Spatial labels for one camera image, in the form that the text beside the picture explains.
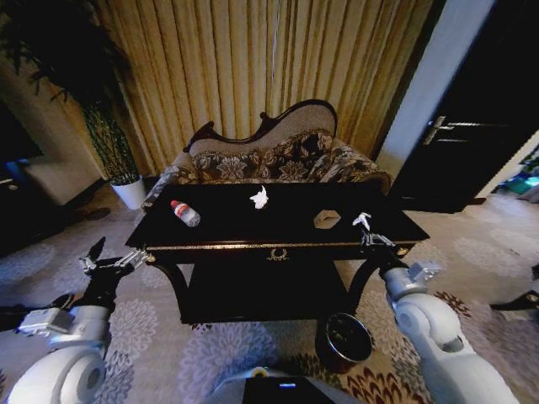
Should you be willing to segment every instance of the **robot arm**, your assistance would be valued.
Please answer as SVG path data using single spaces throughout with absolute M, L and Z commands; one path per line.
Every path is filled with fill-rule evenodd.
M 443 300 L 426 294 L 427 279 L 439 270 L 432 262 L 381 268 L 398 327 L 418 351 L 435 402 L 517 403 L 498 371 L 466 340 L 457 314 Z
M 90 283 L 69 312 L 50 308 L 30 312 L 19 330 L 49 338 L 53 352 L 32 365 L 13 387 L 8 404 L 89 404 L 105 378 L 110 343 L 109 318 L 120 279 L 147 258 L 133 251 L 118 259 L 97 260 L 104 238 L 82 258 Z

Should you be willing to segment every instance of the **white wall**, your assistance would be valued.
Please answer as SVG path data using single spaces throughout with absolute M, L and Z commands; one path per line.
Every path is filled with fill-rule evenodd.
M 397 177 L 494 0 L 447 0 L 376 163 Z
M 485 185 L 476 198 L 486 198 L 496 186 L 520 172 L 520 162 L 530 154 L 539 144 L 539 130 L 522 146 L 517 153 L 498 171 L 496 175 Z
M 10 63 L 0 58 L 0 97 L 26 129 L 44 156 L 29 160 L 26 171 L 59 205 L 80 194 L 101 178 L 77 128 L 58 103 L 50 102 L 46 86 L 39 96 L 28 82 L 32 69 L 21 67 L 17 76 Z

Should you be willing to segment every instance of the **coffee table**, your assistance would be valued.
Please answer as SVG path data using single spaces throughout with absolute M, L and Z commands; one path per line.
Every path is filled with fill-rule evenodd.
M 404 256 L 429 238 L 369 183 L 266 183 L 268 204 L 249 199 L 256 183 L 169 185 L 126 245 L 145 248 L 148 263 L 171 281 L 183 323 L 319 319 L 354 314 L 376 265 L 360 247 L 352 221 L 364 211 L 371 229 Z M 200 213 L 187 227 L 170 208 L 181 200 Z M 341 220 L 317 229 L 314 217 L 336 210 Z M 366 259 L 349 290 L 334 260 Z M 179 263 L 195 263 L 189 285 Z

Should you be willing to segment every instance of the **beige curtain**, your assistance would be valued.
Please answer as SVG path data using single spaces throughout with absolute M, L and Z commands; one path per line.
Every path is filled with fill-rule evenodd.
M 131 143 L 164 169 L 209 120 L 245 138 L 307 98 L 371 155 L 432 0 L 114 0 L 100 19 L 128 55 Z

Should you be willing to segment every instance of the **black door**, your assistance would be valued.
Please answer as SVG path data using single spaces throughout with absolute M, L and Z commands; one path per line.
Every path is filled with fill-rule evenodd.
M 403 208 L 464 209 L 539 128 L 538 19 L 535 0 L 494 5 L 393 185 Z

